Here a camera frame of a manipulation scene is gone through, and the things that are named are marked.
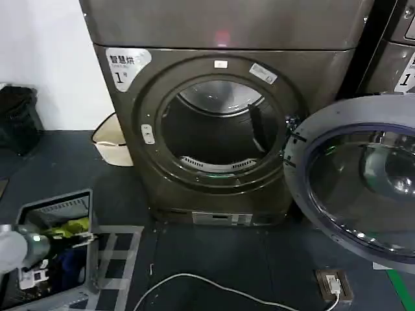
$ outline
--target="cable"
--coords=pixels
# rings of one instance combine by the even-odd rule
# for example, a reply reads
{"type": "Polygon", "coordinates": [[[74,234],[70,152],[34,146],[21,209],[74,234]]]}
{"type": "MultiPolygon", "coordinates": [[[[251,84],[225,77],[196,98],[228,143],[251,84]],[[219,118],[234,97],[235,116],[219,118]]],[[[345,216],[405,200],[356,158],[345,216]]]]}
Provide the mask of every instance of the cable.
{"type": "MultiPolygon", "coordinates": [[[[246,294],[246,293],[244,293],[244,292],[240,292],[240,291],[238,291],[238,290],[234,290],[233,288],[228,288],[228,287],[222,286],[222,285],[220,285],[220,284],[218,284],[218,283],[215,283],[215,282],[213,282],[213,281],[211,281],[211,280],[209,280],[209,279],[207,279],[207,278],[205,278],[205,277],[201,277],[201,276],[199,276],[199,275],[190,274],[190,273],[178,273],[178,274],[171,275],[170,277],[167,277],[167,278],[166,278],[166,279],[164,279],[164,280],[161,280],[159,283],[157,283],[156,285],[154,285],[152,288],[150,288],[149,290],[147,290],[147,291],[144,293],[144,295],[143,295],[143,296],[140,298],[140,300],[138,301],[137,305],[134,307],[134,310],[133,310],[133,311],[137,311],[137,310],[138,310],[138,308],[139,308],[140,304],[143,302],[143,300],[147,297],[147,295],[148,295],[149,293],[151,293],[153,290],[155,290],[155,289],[156,289],[157,287],[159,287],[160,285],[162,285],[162,284],[164,284],[164,283],[166,283],[166,282],[169,282],[170,280],[173,280],[173,279],[175,279],[175,278],[177,278],[177,277],[193,277],[193,278],[195,278],[195,279],[199,279],[199,280],[201,280],[201,281],[204,281],[204,282],[206,282],[206,283],[209,283],[210,285],[216,286],[217,288],[220,288],[221,290],[226,290],[227,292],[231,292],[231,293],[235,293],[235,294],[238,294],[238,295],[244,296],[244,297],[246,297],[246,298],[249,298],[249,299],[251,299],[251,300],[253,300],[253,301],[256,301],[257,303],[261,303],[261,304],[263,304],[263,305],[268,305],[268,306],[278,306],[278,307],[280,307],[280,308],[284,308],[284,309],[287,309],[287,310],[290,310],[290,311],[299,311],[299,310],[294,309],[294,308],[291,308],[291,307],[289,307],[289,306],[282,305],[281,303],[273,303],[273,302],[271,302],[271,301],[264,301],[264,300],[260,300],[260,299],[258,299],[258,298],[255,298],[254,296],[248,295],[248,294],[246,294]]],[[[335,301],[335,303],[333,303],[333,305],[332,305],[331,307],[329,307],[329,308],[328,308],[327,310],[325,310],[325,311],[332,311],[332,309],[334,309],[334,307],[336,307],[336,306],[337,306],[337,304],[338,304],[339,300],[340,300],[340,296],[339,296],[339,294],[336,294],[336,301],[335,301]]]]}
{"type": "Polygon", "coordinates": [[[333,303],[332,305],[331,305],[331,307],[330,308],[328,308],[327,310],[325,310],[325,311],[332,311],[332,309],[334,309],[336,306],[337,306],[337,304],[338,304],[338,302],[340,301],[340,295],[339,294],[336,294],[336,301],[335,301],[335,303],[333,303]]]}

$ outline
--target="dryer top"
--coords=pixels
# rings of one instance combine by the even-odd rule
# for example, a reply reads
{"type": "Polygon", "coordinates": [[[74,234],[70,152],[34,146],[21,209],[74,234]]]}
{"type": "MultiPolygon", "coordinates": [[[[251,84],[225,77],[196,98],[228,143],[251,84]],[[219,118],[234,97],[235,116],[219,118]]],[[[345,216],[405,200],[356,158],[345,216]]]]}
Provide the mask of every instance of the dryer top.
{"type": "Polygon", "coordinates": [[[99,45],[346,50],[373,0],[80,0],[99,45]]]}

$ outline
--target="sticker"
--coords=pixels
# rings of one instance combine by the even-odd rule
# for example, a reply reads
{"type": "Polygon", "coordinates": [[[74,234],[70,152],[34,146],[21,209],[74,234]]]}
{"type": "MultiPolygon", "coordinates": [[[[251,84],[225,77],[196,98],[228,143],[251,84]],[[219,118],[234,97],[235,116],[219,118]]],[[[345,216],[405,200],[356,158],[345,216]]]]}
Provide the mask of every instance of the sticker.
{"type": "Polygon", "coordinates": [[[127,92],[134,78],[151,62],[151,54],[145,49],[109,47],[106,58],[115,87],[121,92],[127,92]]]}
{"type": "Polygon", "coordinates": [[[406,93],[415,86],[415,53],[410,58],[407,67],[395,86],[395,92],[406,93]]]}
{"type": "Polygon", "coordinates": [[[377,262],[373,262],[372,266],[373,266],[373,270],[391,270],[392,269],[392,268],[385,267],[381,264],[378,264],[377,262]]]}
{"type": "Polygon", "coordinates": [[[268,84],[273,84],[278,77],[277,75],[270,72],[268,69],[265,69],[261,65],[258,65],[257,63],[254,63],[252,65],[251,69],[249,69],[249,72],[268,84]]]}
{"type": "Polygon", "coordinates": [[[149,124],[141,125],[141,134],[143,135],[144,142],[146,144],[155,144],[156,140],[154,139],[153,129],[149,124]]]}
{"type": "Polygon", "coordinates": [[[227,60],[215,60],[215,68],[228,68],[227,60]]]}

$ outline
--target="white container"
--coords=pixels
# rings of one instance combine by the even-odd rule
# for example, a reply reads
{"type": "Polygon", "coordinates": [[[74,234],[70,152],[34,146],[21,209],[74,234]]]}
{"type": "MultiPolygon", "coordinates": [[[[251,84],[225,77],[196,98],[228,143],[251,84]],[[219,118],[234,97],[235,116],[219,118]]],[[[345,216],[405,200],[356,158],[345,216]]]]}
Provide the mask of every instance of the white container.
{"type": "Polygon", "coordinates": [[[115,113],[106,118],[95,130],[92,141],[102,158],[111,165],[132,167],[130,152],[115,113]]]}

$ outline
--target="white wall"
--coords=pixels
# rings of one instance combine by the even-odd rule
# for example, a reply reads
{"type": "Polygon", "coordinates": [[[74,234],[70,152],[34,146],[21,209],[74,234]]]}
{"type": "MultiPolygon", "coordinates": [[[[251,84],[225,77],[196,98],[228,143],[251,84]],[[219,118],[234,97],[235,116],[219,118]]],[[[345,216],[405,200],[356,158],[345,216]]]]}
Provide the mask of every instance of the white wall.
{"type": "Polygon", "coordinates": [[[78,0],[0,0],[0,82],[38,90],[47,130],[92,130],[113,111],[78,0]]]}

